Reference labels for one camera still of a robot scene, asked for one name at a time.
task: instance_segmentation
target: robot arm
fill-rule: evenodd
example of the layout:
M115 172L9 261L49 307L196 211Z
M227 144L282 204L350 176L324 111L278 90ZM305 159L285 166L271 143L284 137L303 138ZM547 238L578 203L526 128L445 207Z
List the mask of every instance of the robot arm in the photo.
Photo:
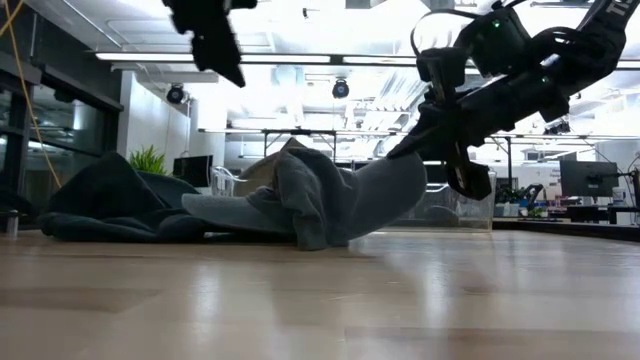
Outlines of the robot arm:
M454 47L418 54L421 78L431 87L419 107L418 124L388 156L417 151L424 160L446 161L454 189L473 199L486 197L491 192L487 168L469 161L467 148L513 130L536 112L545 121L567 114L570 95L615 70L638 2L596 0L577 29L551 28L533 38L513 6L494 4L494 11L463 29ZM505 76L458 93L469 58L482 75Z

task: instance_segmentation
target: pillar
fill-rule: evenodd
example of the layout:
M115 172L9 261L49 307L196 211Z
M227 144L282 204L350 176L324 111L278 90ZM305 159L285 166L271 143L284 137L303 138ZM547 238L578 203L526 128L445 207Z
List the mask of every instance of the pillar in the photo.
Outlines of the pillar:
M213 166L224 166L224 133L200 132L199 129L225 129L227 127L227 107L216 91L198 94L191 101L191 132L189 134L189 155L213 155Z

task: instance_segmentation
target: potted plant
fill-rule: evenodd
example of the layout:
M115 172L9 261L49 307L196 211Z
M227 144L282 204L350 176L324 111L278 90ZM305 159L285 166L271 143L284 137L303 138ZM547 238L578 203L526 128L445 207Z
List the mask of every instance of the potted plant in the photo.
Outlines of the potted plant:
M129 155L129 164L138 171L144 171L153 174L167 175L164 168L164 154L159 154L153 145L148 148L142 147L139 151L133 151Z

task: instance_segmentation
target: gray towel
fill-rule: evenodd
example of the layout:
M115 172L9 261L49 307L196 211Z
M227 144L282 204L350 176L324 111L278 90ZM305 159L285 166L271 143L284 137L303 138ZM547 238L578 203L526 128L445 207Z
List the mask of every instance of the gray towel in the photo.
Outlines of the gray towel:
M223 228L294 235L302 250L345 246L411 210L426 173L417 154L374 161L358 171L337 168L313 149L280 152L273 189L220 198L186 194L189 213Z

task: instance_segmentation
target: wooden floor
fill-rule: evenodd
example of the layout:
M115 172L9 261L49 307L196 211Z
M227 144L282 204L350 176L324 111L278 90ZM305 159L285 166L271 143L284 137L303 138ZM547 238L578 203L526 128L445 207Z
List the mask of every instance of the wooden floor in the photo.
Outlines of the wooden floor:
M640 246L378 233L350 249L0 240L0 359L640 359Z

